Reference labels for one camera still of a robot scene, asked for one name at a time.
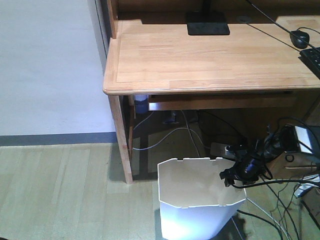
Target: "black keyboard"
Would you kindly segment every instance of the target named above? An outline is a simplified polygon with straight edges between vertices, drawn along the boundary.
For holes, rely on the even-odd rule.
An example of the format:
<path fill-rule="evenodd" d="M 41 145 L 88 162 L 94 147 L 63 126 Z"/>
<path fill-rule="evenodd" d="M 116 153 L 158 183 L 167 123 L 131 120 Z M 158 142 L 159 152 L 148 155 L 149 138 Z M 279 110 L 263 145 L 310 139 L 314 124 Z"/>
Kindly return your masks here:
<path fill-rule="evenodd" d="M 313 48 L 300 51 L 302 62 L 320 79 L 320 52 Z"/>

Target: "baseboard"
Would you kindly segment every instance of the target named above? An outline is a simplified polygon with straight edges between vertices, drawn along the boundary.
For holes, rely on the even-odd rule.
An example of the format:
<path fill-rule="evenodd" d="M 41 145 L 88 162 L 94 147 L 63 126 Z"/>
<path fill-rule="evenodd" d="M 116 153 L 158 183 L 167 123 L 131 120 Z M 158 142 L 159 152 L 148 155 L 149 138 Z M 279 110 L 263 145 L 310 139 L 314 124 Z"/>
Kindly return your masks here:
<path fill-rule="evenodd" d="M 0 136 L 0 146 L 116 143 L 115 132 Z"/>

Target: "computer mouse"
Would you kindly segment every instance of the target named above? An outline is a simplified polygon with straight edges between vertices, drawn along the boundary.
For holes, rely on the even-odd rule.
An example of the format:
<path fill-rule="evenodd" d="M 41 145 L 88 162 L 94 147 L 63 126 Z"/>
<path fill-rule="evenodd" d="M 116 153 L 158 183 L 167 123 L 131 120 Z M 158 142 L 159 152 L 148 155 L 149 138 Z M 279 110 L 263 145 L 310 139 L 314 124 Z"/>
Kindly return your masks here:
<path fill-rule="evenodd" d="M 299 37 L 299 38 L 297 38 L 297 37 L 293 36 L 292 34 L 290 34 L 291 42 L 296 48 L 305 49 L 308 46 L 307 43 L 309 43 L 309 40 L 310 40 L 310 36 L 308 33 L 304 32 L 304 31 L 300 31 L 300 30 L 291 31 L 291 33 L 293 33 L 294 35 Z"/>

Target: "floor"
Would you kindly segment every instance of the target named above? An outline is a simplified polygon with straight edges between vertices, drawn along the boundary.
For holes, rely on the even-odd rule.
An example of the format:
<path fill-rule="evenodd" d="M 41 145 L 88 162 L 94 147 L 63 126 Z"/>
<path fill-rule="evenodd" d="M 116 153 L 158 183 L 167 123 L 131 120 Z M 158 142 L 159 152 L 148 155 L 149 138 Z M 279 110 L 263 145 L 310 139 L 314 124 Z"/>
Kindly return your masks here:
<path fill-rule="evenodd" d="M 149 145 L 168 131 L 152 134 Z M 139 148 L 139 139 L 134 146 Z M 133 154 L 133 173 L 139 157 Z M 195 157 L 186 130 L 177 130 L 147 151 L 149 171 L 172 157 Z M 277 192 L 284 184 L 274 184 Z M 293 185 L 280 193 L 287 205 Z M 278 221 L 277 201 L 265 186 L 247 196 Z M 299 199 L 292 214 L 301 240 L 319 239 L 320 231 Z M 248 200 L 242 211 L 270 220 Z M 286 217 L 289 239 L 297 236 Z M 162 240 L 157 180 L 124 183 L 116 143 L 0 147 L 0 237 L 9 240 Z M 276 240 L 277 231 L 264 221 L 237 213 L 212 240 Z"/>

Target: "white trash can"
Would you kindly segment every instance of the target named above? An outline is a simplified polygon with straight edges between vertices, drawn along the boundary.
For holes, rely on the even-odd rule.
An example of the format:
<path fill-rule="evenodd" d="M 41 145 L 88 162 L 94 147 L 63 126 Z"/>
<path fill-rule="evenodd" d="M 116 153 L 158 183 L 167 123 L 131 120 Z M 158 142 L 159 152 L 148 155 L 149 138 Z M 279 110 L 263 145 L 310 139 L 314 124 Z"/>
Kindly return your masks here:
<path fill-rule="evenodd" d="M 246 200 L 246 191 L 225 187 L 219 173 L 234 165 L 217 158 L 172 158 L 158 164 L 162 237 L 208 240 Z"/>

